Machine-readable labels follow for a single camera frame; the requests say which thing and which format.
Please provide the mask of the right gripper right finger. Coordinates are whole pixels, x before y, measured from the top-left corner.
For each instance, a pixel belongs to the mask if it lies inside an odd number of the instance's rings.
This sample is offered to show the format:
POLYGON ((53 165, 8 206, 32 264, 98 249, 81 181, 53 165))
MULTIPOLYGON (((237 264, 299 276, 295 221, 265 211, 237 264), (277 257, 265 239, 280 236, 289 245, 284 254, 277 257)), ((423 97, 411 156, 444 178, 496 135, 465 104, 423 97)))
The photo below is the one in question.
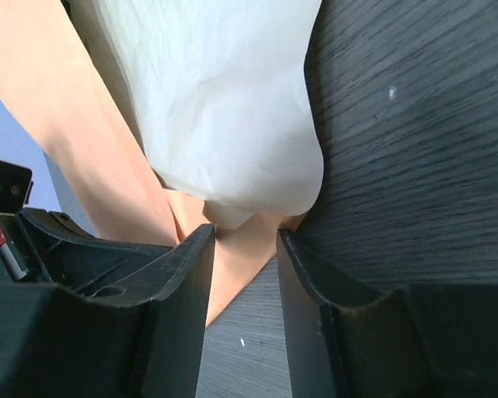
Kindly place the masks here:
POLYGON ((295 397, 498 397, 498 284, 390 293, 277 234, 295 397))

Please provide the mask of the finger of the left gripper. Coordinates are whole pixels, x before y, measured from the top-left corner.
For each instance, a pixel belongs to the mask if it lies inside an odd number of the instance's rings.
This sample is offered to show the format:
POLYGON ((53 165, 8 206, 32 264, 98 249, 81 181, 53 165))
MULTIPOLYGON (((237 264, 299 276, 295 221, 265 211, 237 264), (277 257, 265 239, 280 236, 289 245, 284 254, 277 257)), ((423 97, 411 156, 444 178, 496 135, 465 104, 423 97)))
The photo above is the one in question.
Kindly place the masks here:
POLYGON ((62 212, 24 208, 16 221, 27 248, 27 276, 22 281, 61 284, 86 296, 171 250, 164 245, 103 240, 62 212))

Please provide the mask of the orange beige wrapping paper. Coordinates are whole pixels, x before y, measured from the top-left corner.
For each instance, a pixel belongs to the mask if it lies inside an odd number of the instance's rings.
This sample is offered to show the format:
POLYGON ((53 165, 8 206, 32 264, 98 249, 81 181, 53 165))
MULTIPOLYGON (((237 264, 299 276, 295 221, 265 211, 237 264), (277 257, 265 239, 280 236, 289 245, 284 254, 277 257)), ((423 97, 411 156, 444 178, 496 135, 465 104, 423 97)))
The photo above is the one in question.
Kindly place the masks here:
POLYGON ((0 1, 0 100, 99 236, 217 228, 212 322, 323 179, 304 63, 318 1, 0 1))

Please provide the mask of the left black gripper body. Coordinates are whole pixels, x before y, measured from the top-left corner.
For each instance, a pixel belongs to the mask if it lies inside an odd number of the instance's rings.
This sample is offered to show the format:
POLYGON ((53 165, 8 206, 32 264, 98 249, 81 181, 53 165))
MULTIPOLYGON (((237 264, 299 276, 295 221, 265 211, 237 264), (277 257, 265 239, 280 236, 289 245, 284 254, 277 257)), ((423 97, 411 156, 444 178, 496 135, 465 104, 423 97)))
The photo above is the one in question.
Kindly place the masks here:
POLYGON ((42 247, 42 227, 50 213, 22 209, 16 214, 0 213, 0 284, 46 283, 50 276, 37 251, 42 247))

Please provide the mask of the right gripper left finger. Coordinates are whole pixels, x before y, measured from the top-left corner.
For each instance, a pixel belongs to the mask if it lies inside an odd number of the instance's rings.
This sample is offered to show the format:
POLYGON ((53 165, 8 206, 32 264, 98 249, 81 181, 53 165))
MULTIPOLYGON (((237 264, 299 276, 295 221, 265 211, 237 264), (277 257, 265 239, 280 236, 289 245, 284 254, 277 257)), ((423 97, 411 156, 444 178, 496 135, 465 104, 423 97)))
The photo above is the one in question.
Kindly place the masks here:
POLYGON ((0 284, 0 397, 193 397, 214 228, 87 298, 0 284))

